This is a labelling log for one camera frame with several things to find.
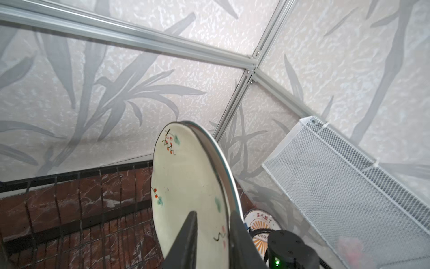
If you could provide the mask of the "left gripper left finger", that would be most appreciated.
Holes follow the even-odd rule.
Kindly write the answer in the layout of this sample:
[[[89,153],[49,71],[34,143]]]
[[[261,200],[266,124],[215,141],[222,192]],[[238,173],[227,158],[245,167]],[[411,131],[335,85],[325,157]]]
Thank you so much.
[[[195,269],[197,264],[197,239],[197,212],[191,211],[162,263],[162,268]]]

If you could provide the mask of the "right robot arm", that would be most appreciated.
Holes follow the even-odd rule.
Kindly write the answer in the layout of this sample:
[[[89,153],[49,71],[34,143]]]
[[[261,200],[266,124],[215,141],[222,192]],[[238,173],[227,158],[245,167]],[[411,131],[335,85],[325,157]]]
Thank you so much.
[[[287,230],[249,230],[251,238],[267,234],[267,248],[263,262],[270,269],[329,269],[317,252],[296,234]]]

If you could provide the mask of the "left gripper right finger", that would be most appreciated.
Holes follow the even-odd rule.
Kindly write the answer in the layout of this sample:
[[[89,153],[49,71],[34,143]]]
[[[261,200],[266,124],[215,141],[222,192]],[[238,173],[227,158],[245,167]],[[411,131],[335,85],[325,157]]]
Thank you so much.
[[[238,212],[230,215],[230,269],[267,269]]]

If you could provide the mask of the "sunburst plate teal rim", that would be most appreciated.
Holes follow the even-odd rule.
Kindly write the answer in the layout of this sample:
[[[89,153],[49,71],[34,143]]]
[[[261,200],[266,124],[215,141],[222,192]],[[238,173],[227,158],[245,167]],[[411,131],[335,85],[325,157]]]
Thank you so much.
[[[239,214],[241,220],[244,221],[244,214],[235,178],[221,147],[215,138],[201,125],[192,121],[181,121],[180,123],[189,127],[197,136],[202,147],[205,149],[209,160],[211,161],[214,171],[218,175],[219,180],[223,185],[229,211],[236,211]]]

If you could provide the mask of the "cream plate with plum blossoms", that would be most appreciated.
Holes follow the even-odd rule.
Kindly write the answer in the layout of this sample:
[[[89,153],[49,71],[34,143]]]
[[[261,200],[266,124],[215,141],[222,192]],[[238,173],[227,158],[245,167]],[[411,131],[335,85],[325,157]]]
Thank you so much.
[[[161,131],[154,148],[152,213],[167,256],[191,211],[197,212],[197,269],[228,269],[230,214],[225,190],[194,132],[180,122]]]

